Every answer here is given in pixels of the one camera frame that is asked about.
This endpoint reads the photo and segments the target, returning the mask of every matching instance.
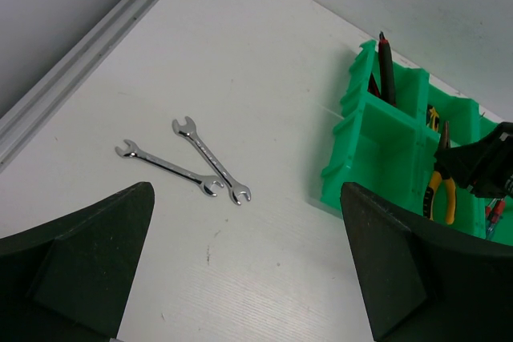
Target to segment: open-end wrench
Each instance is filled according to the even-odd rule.
[[[219,187],[224,187],[224,183],[217,176],[198,175],[195,172],[185,170],[180,166],[176,166],[173,163],[166,162],[161,158],[157,158],[154,155],[148,154],[146,151],[141,150],[135,144],[135,142],[129,139],[125,139],[124,142],[128,145],[128,148],[126,150],[123,150],[120,147],[115,148],[115,152],[122,158],[141,159],[144,162],[152,164],[153,166],[157,166],[166,171],[169,171],[172,174],[178,175],[181,178],[184,178],[190,182],[195,183],[200,188],[200,190],[208,196],[217,196],[217,194],[212,191],[212,187],[214,186],[214,184],[216,184]]]
[[[208,147],[203,143],[200,139],[198,133],[196,132],[196,124],[194,121],[188,116],[185,117],[185,124],[181,126],[178,121],[175,119],[172,123],[173,131],[175,134],[179,136],[183,136],[186,138],[195,149],[204,157],[208,164],[214,169],[214,171],[224,179],[226,182],[226,186],[228,187],[228,192],[230,193],[230,198],[235,204],[240,205],[239,196],[243,195],[246,200],[249,202],[251,200],[251,191],[248,186],[244,184],[240,184],[237,182],[223,167],[223,165],[217,160],[214,154],[208,149]]]

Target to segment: black screwdriver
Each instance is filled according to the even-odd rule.
[[[379,74],[382,81],[382,99],[392,106],[395,106],[395,82],[392,50],[390,49],[390,43],[385,39],[383,32],[379,33],[378,61]]]

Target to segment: wrench jaw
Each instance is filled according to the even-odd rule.
[[[185,138],[188,138],[192,134],[196,133],[196,124],[192,118],[188,116],[185,117],[185,124],[183,126],[178,123],[178,120],[174,119],[172,122],[172,127],[175,134],[181,135]]]
[[[251,191],[248,186],[245,186],[244,184],[233,186],[230,191],[230,198],[232,198],[232,201],[238,206],[240,206],[239,197],[241,195],[243,195],[248,202],[251,201]]]
[[[215,193],[212,188],[214,185],[217,185],[221,188],[224,187],[224,183],[221,182],[216,176],[204,176],[203,181],[200,184],[201,191],[208,196],[217,196],[217,193]]]
[[[135,158],[137,156],[137,152],[139,148],[135,144],[135,142],[130,139],[125,139],[124,142],[128,145],[126,150],[123,150],[121,147],[115,147],[115,152],[122,158]]]

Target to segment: screwdriver handle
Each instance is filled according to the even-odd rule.
[[[499,221],[500,216],[503,214],[505,207],[506,207],[505,199],[501,199],[494,205],[494,208],[491,211],[491,217],[490,217],[490,221],[492,223],[497,223]]]
[[[497,203],[497,201],[498,201],[497,198],[493,198],[491,200],[491,202],[489,202],[489,204],[484,208],[484,217],[485,218],[488,218],[489,214],[491,213],[492,207],[495,205],[495,203]]]
[[[392,50],[390,49],[388,40],[385,39],[385,35],[382,32],[379,34],[378,61],[379,74],[382,81],[382,99],[392,106],[395,106],[395,81]]]

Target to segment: screwdriver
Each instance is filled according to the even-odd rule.
[[[494,208],[491,209],[490,214],[487,217],[487,236],[486,236],[487,240],[491,240],[492,236],[494,235],[495,226],[497,226],[497,223],[499,222],[505,207],[506,207],[505,199],[495,201]]]
[[[369,78],[369,86],[367,87],[367,91],[370,92],[372,95],[377,96],[381,99],[381,95],[379,92],[378,84],[376,83],[376,79],[374,78],[374,75],[370,75]]]
[[[385,39],[383,31],[379,33],[378,44],[379,74],[382,80],[382,99],[395,106],[394,64],[390,43]]]
[[[488,218],[489,214],[491,213],[491,208],[493,207],[493,205],[495,204],[495,202],[497,202],[498,199],[495,198],[495,199],[492,199],[491,202],[489,202],[489,204],[484,208],[484,217],[485,218]]]

